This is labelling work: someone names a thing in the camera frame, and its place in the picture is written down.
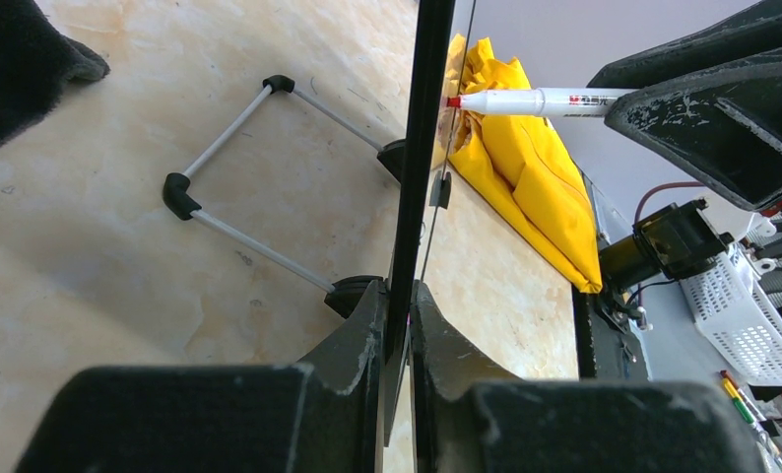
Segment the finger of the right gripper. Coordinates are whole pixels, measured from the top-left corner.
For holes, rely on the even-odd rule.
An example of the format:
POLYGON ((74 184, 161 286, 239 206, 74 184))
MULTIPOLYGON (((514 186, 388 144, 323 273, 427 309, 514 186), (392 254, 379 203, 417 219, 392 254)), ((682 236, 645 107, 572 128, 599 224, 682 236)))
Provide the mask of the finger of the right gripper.
POLYGON ((590 88, 641 89, 782 47, 782 0, 760 1, 704 30, 604 66, 590 88))
POLYGON ((782 47, 627 94, 604 122, 743 210, 782 200, 782 47))

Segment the white whiteboard black frame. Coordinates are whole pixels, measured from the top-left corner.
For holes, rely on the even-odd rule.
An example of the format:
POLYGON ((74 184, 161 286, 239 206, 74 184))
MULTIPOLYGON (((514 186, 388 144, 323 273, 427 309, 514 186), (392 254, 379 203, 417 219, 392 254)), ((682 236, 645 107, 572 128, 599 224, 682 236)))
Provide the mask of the white whiteboard black frame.
POLYGON ((423 1, 419 7, 412 85, 409 98, 406 135, 381 145, 357 129, 342 114, 321 102, 314 94, 299 88, 294 79, 276 74, 262 82, 261 91, 231 125, 182 172, 169 173, 163 183, 165 207, 179 220, 195 221, 258 253, 269 261, 316 286, 325 293, 324 303, 345 321, 354 312, 370 286, 376 286, 390 299, 390 306, 379 314, 380 328, 386 337, 382 359, 406 353, 410 330, 410 298, 417 290, 417 260, 428 253, 420 249, 427 206, 442 207, 448 201, 451 177, 442 173, 437 190, 426 187, 431 160, 439 155, 438 139, 449 134, 460 109, 458 91, 445 91, 449 68, 455 64, 451 52, 456 39, 464 40, 475 18, 473 1, 423 1), (334 120, 359 137, 376 152, 377 161, 401 187, 395 242, 387 277, 356 275, 329 281, 290 260, 269 246, 210 215, 188 193, 192 177, 245 123, 271 95, 291 94, 334 120))

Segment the red white marker pen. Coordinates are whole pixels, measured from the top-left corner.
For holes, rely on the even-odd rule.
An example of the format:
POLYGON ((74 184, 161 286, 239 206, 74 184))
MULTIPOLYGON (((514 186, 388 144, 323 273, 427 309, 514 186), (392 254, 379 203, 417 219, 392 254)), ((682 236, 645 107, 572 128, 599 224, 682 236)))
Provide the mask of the red white marker pen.
POLYGON ((617 100, 636 89, 538 88, 486 90, 450 97, 446 105, 484 115, 604 117, 617 100))

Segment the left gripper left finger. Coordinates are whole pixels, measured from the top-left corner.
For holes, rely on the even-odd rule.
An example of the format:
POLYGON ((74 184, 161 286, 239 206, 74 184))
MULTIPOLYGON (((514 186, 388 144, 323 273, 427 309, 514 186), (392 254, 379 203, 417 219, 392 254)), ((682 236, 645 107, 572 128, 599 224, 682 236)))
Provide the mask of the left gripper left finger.
POLYGON ((95 367, 54 396, 20 472, 378 472, 388 297, 282 365, 95 367))

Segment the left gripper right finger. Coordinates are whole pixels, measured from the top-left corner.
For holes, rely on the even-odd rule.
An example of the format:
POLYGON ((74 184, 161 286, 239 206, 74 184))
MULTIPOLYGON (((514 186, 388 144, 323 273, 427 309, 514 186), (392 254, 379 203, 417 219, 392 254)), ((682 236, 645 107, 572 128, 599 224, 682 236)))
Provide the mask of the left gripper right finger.
POLYGON ((756 441, 693 382, 524 380, 418 284, 410 376, 419 472, 761 472, 756 441))

